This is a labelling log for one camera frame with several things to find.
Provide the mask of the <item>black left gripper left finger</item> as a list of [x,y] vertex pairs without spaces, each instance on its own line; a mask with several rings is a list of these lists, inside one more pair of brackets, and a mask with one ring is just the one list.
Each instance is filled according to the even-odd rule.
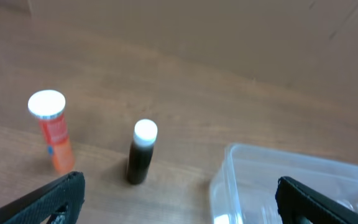
[[85,177],[70,172],[0,208],[0,223],[76,223],[85,201]]

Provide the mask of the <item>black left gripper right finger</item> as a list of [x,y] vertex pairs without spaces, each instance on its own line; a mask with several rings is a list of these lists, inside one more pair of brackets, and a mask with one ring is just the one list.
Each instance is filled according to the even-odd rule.
[[358,213],[289,176],[279,178],[275,201],[283,224],[358,224]]

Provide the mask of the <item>orange tube with white cap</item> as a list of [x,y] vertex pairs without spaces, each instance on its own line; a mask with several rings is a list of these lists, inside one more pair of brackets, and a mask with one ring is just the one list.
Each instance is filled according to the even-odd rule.
[[47,152],[55,170],[61,174],[70,172],[75,157],[65,121],[66,99],[57,90],[40,90],[28,100],[29,112],[37,118],[47,144]]

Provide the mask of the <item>dark bottle with white cap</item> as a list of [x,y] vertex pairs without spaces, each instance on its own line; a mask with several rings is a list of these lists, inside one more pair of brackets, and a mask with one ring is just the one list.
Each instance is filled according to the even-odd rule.
[[154,121],[141,119],[136,122],[126,170],[126,178],[130,184],[141,184],[146,179],[157,134],[158,127]]

